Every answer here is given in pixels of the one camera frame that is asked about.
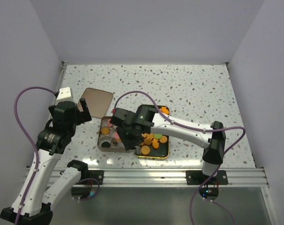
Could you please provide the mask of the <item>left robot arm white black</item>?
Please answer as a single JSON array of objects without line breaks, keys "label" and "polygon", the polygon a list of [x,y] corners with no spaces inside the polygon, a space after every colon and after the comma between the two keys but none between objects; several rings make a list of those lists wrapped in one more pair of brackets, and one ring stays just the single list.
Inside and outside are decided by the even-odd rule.
[{"label": "left robot arm white black", "polygon": [[61,177],[46,190],[53,169],[75,135],[76,127],[92,119],[85,99],[79,102],[81,110],[72,101],[62,101],[49,107],[52,118],[38,135],[35,144],[37,154],[24,186],[12,206],[1,211],[1,219],[16,225],[48,225],[55,203],[73,185],[88,181],[88,165],[72,160]]}]

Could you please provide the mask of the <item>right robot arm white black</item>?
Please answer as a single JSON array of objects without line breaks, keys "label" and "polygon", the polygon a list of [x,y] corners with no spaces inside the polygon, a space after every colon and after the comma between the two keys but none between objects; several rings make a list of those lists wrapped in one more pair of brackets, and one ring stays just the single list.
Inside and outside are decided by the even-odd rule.
[{"label": "right robot arm white black", "polygon": [[223,124],[196,124],[163,113],[158,108],[141,105],[135,112],[116,108],[111,123],[126,150],[143,142],[144,134],[160,134],[191,142],[201,147],[203,166],[201,180],[211,184],[217,179],[218,167],[223,163],[226,135]]}]

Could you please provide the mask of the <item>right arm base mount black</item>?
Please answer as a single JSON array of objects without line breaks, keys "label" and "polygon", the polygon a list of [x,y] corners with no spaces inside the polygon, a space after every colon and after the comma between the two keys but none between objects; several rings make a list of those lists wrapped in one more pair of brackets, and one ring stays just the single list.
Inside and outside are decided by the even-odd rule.
[{"label": "right arm base mount black", "polygon": [[[200,186],[208,178],[201,170],[188,170],[185,172],[185,176],[187,185],[197,186]],[[215,200],[219,196],[219,186],[228,185],[228,183],[226,171],[219,170],[215,176],[201,186],[198,193],[202,198]]]}]

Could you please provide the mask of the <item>brown cookie tin with liners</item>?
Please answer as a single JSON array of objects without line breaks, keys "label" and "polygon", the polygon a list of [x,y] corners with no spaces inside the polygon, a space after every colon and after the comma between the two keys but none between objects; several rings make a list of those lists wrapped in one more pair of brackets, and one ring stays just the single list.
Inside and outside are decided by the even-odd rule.
[{"label": "brown cookie tin with liners", "polygon": [[[115,125],[113,125],[112,127],[109,127],[110,133],[108,135],[103,135],[101,133],[100,130],[101,130],[102,127],[108,127],[107,126],[107,120],[108,119],[111,119],[111,117],[105,116],[105,117],[101,118],[99,136],[98,136],[98,141],[97,141],[97,146],[100,149],[100,151],[102,151],[102,152],[116,152],[116,153],[134,152],[135,148],[130,149],[130,150],[126,150],[121,139],[120,138],[119,139],[114,138],[114,133],[116,132],[116,126]],[[111,142],[110,148],[102,148],[101,143],[103,141],[110,141]]]}]

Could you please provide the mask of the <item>orange fish cookie top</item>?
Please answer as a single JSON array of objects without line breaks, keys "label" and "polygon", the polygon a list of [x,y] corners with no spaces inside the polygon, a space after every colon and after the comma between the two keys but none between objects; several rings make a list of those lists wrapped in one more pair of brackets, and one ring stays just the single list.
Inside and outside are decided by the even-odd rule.
[{"label": "orange fish cookie top", "polygon": [[168,109],[168,107],[166,107],[166,106],[162,106],[162,107],[160,108],[160,111],[163,112],[163,113],[166,114],[166,115],[169,115],[169,109]]}]

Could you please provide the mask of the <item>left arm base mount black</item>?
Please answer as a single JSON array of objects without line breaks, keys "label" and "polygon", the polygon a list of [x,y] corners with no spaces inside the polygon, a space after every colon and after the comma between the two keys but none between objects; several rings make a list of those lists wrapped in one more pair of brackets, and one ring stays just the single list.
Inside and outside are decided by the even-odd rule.
[{"label": "left arm base mount black", "polygon": [[103,170],[89,170],[83,179],[72,186],[72,197],[77,199],[78,202],[93,199],[100,192],[100,186],[103,184],[103,179]]}]

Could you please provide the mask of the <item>pink round cookie top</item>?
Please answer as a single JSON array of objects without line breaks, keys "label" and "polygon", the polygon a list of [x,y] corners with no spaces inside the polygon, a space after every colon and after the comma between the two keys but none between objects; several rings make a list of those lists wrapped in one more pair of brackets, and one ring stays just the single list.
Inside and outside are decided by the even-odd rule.
[{"label": "pink round cookie top", "polygon": [[111,123],[111,119],[108,119],[108,120],[107,120],[107,126],[108,126],[108,127],[112,127],[112,126],[113,126],[113,124]]}]

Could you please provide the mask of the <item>metal tongs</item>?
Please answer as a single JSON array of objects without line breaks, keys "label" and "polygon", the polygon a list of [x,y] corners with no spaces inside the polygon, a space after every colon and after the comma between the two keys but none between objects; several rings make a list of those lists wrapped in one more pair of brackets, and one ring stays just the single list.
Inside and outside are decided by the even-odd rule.
[{"label": "metal tongs", "polygon": [[141,147],[140,147],[140,146],[136,146],[134,153],[135,153],[136,155],[141,155]]}]

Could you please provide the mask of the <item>brown tin lid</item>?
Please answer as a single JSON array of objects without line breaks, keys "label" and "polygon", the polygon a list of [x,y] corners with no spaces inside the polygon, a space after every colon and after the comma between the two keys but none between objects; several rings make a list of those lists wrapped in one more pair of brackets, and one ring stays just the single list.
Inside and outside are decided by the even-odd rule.
[{"label": "brown tin lid", "polygon": [[113,94],[104,90],[86,88],[80,98],[84,98],[90,115],[101,119],[107,113]]}]

